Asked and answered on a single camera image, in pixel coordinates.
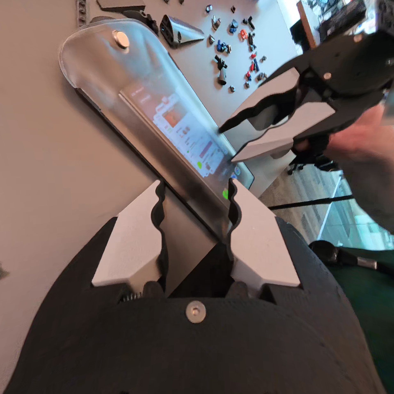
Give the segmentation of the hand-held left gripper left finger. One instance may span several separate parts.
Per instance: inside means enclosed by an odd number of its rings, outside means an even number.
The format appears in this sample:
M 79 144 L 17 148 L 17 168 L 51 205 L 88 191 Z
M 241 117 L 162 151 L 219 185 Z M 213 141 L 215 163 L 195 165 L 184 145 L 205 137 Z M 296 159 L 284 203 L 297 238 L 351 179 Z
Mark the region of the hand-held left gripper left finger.
M 133 293 L 142 293 L 147 282 L 166 287 L 169 271 L 164 231 L 165 184 L 154 181 L 116 217 L 96 272 L 94 287 L 127 284 Z

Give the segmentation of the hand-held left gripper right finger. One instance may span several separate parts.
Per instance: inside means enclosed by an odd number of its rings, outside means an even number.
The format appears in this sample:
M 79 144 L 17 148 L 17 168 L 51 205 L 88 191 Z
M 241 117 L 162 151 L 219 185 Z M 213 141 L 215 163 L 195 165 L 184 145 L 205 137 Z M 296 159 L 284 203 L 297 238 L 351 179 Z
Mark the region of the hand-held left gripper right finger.
M 228 200 L 231 277 L 246 285 L 249 297 L 259 297 L 266 284 L 299 287 L 277 216 L 234 178 L 229 178 Z

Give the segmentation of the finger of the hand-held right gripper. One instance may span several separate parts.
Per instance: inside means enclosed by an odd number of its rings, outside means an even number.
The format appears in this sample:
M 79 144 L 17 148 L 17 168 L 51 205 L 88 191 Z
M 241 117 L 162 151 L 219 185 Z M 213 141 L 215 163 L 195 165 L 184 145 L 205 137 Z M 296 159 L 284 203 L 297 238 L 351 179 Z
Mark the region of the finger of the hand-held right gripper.
M 326 102 L 307 102 L 295 110 L 293 115 L 284 123 L 269 127 L 267 131 L 255 140 L 247 142 L 231 159 L 237 163 L 249 159 L 287 152 L 293 146 L 294 137 L 308 130 L 335 113 Z
M 298 81 L 299 72 L 295 67 L 267 79 L 219 127 L 219 133 L 229 131 L 245 120 L 248 120 L 257 131 L 274 125 L 280 107 L 293 103 Z

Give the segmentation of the dark grey lego beam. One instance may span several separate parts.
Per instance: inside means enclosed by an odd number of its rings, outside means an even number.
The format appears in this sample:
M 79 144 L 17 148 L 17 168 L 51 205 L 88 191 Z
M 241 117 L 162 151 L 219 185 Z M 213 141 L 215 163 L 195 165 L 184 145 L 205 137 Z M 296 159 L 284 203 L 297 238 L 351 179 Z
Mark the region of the dark grey lego beam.
M 88 0 L 76 0 L 76 24 L 77 28 L 86 26 L 89 23 Z

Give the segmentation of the scattered small lego parts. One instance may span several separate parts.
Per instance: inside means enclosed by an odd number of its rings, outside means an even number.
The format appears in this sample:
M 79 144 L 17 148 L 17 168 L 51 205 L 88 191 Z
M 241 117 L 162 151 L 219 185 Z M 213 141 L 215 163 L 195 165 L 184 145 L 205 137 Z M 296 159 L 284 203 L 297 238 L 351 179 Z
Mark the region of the scattered small lego parts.
M 252 81 L 252 73 L 255 72 L 257 75 L 255 77 L 256 81 L 265 81 L 268 76 L 266 73 L 260 71 L 259 64 L 263 63 L 267 60 L 266 56 L 262 56 L 260 60 L 258 60 L 258 52 L 257 52 L 257 46 L 254 43 L 254 39 L 256 36 L 255 32 L 255 25 L 253 23 L 253 17 L 249 16 L 249 18 L 244 18 L 242 20 L 242 24 L 245 26 L 249 26 L 250 31 L 247 32 L 245 28 L 242 28 L 241 30 L 238 31 L 239 28 L 239 23 L 237 20 L 232 19 L 231 23 L 229 24 L 228 27 L 228 33 L 233 36 L 236 33 L 238 33 L 240 39 L 242 42 L 246 42 L 248 44 L 249 52 L 250 52 L 250 66 L 248 71 L 245 74 L 245 81 L 244 81 L 244 88 L 248 89 L 250 87 L 250 82 Z M 207 38 L 207 43 L 209 46 L 214 46 L 215 44 L 215 50 L 218 54 L 230 54 L 232 52 L 232 47 L 229 43 L 226 43 L 221 40 L 216 40 L 212 34 L 210 34 Z M 218 54 L 214 56 L 214 62 L 217 65 L 217 68 L 219 70 L 219 76 L 218 76 L 218 84 L 220 86 L 225 86 L 227 84 L 227 68 L 228 65 L 226 64 L 225 60 L 220 57 Z

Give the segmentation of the grey curved lego panel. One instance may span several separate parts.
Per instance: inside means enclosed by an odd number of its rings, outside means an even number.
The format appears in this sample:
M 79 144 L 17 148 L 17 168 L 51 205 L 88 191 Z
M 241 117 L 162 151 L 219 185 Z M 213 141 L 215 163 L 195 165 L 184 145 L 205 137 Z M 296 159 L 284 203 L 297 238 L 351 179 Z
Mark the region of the grey curved lego panel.
M 164 15 L 160 22 L 160 32 L 172 49 L 204 40 L 204 32 L 178 18 Z

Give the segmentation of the person's right hand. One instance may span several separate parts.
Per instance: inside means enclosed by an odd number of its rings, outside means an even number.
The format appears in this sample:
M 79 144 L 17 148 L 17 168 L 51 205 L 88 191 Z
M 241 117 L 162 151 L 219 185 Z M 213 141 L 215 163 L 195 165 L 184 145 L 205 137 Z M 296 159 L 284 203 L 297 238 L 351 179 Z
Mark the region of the person's right hand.
M 378 104 L 348 128 L 330 135 L 325 155 L 341 164 L 372 159 L 393 169 L 393 126 L 381 125 L 383 112 L 384 106 Z

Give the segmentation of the black chair wheel base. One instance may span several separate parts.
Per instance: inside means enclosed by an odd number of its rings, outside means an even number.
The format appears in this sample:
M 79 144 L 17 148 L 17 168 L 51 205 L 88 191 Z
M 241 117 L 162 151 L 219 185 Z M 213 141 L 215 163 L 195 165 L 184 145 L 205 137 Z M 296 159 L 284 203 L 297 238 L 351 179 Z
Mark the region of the black chair wheel base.
M 287 170 L 287 174 L 292 175 L 297 170 L 301 171 L 304 169 L 306 165 L 313 165 L 318 170 L 325 172 L 341 170 L 337 162 L 329 159 L 325 155 L 318 155 L 312 158 L 300 158 L 297 156 L 289 164 L 289 169 Z

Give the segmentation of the black rod with metal band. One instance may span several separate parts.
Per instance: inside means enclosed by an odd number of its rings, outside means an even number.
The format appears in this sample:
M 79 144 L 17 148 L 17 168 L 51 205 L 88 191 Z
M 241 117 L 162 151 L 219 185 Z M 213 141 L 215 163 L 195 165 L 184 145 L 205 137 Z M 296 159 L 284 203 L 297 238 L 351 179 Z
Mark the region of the black rod with metal band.
M 374 270 L 394 277 L 394 269 L 386 263 L 369 257 L 357 257 L 343 248 L 334 246 L 328 241 L 317 240 L 309 244 L 309 248 L 326 266 L 332 267 L 361 267 Z

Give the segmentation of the smartphone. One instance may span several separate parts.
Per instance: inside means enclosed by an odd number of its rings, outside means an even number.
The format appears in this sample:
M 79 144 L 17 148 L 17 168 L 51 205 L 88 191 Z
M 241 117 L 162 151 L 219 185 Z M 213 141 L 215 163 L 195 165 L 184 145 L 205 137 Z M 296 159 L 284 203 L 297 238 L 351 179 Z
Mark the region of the smartphone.
M 171 191 L 219 240 L 226 242 L 229 179 L 249 189 L 254 175 L 232 162 L 235 150 L 186 80 L 133 78 L 123 87 L 75 88 L 145 157 Z

